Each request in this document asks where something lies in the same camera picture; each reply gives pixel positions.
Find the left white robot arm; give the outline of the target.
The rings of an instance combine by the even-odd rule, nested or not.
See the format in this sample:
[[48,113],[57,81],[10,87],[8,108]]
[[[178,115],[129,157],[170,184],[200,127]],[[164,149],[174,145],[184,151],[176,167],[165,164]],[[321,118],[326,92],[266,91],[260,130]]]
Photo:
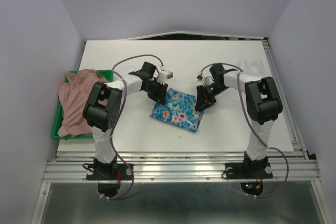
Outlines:
[[94,143],[94,164],[99,166],[99,173],[106,179],[113,178],[117,172],[116,153],[110,143],[111,133],[115,128],[128,95],[144,91],[148,98],[165,104],[165,94],[168,88],[166,81],[173,78],[173,73],[165,69],[159,70],[149,62],[144,62],[142,68],[128,73],[119,80],[103,83],[96,82],[92,86],[83,118],[91,128]]

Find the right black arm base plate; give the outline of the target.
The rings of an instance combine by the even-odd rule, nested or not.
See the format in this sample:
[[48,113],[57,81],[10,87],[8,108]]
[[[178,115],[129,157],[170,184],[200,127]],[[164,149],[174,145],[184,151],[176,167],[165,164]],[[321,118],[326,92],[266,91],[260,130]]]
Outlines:
[[261,175],[263,179],[273,178],[273,173],[269,163],[261,165],[244,165],[243,163],[226,163],[226,179],[257,179]]

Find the blue floral skirt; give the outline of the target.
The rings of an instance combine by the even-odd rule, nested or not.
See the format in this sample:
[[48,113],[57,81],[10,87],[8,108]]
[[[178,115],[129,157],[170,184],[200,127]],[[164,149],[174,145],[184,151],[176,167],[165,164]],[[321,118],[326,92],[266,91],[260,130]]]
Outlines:
[[196,96],[169,88],[166,92],[166,103],[156,103],[151,118],[190,132],[197,132],[204,111],[196,111]]

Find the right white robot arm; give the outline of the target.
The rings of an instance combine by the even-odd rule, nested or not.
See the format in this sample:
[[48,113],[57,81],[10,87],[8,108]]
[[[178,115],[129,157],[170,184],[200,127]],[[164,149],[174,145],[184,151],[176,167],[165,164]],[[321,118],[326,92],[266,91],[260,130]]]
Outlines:
[[267,157],[270,131],[283,111],[276,83],[272,77],[253,77],[231,64],[213,63],[199,72],[195,110],[203,111],[216,103],[216,96],[229,88],[238,91],[245,120],[251,130],[245,151],[248,159],[242,163],[244,175],[253,177],[260,172],[259,161]]

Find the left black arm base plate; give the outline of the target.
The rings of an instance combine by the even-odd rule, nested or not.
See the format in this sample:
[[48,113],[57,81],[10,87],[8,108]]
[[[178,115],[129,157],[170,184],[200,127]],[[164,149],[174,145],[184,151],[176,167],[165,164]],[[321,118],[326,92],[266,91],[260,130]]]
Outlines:
[[95,164],[84,163],[82,167],[86,170],[86,180],[132,180],[132,173],[124,164]]

